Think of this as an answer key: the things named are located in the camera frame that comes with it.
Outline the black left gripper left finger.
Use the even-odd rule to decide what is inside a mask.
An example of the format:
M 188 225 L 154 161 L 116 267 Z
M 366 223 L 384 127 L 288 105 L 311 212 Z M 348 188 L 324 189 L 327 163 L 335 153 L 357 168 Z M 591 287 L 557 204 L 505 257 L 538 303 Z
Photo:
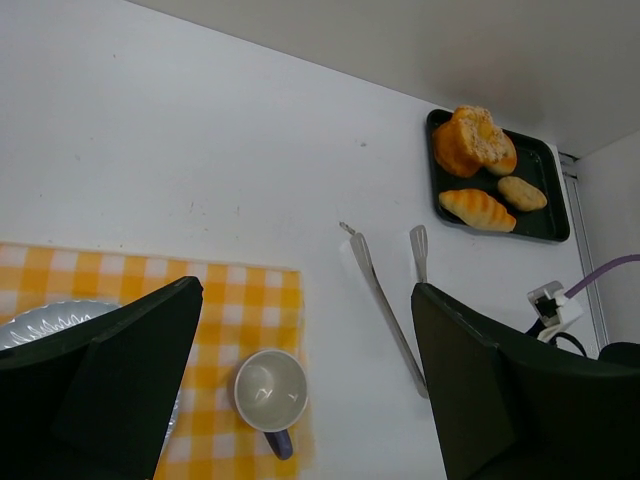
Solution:
M 152 478 L 202 303 L 185 276 L 2 351 L 2 478 Z

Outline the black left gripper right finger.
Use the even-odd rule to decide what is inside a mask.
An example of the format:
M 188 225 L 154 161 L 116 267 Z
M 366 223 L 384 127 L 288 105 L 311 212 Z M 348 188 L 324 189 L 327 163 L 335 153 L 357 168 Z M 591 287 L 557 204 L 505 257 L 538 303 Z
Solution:
M 420 283 L 414 330 L 451 479 L 635 479 L 639 348 L 597 358 L 530 337 Z

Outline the metal tongs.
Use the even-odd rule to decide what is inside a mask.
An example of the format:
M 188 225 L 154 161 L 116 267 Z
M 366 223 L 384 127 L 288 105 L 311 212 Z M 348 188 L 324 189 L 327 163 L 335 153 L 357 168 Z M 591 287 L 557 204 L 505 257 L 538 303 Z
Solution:
M 355 230 L 351 236 L 349 244 L 352 248 L 354 258 L 359 266 L 364 279 L 369 286 L 374 298 L 376 299 L 382 314 L 389 326 L 391 334 L 400 350 L 402 358 L 407 366 L 412 380 L 416 386 L 418 394 L 422 398 L 429 398 L 425 377 L 420 370 L 404 332 L 393 312 L 393 309 L 386 297 L 386 294 L 379 282 L 369 247 L 365 236 L 361 232 Z M 424 225 L 417 225 L 409 232 L 411 250 L 416 266 L 418 280 L 427 281 L 427 256 L 428 256 L 428 236 Z

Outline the oval brown bread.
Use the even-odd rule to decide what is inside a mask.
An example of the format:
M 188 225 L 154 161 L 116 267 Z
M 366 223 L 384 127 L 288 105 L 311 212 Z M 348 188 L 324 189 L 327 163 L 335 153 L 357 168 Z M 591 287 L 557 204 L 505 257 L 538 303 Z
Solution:
M 547 205 L 544 193 L 519 177 L 505 176 L 498 181 L 497 188 L 505 200 L 519 211 L 537 211 Z

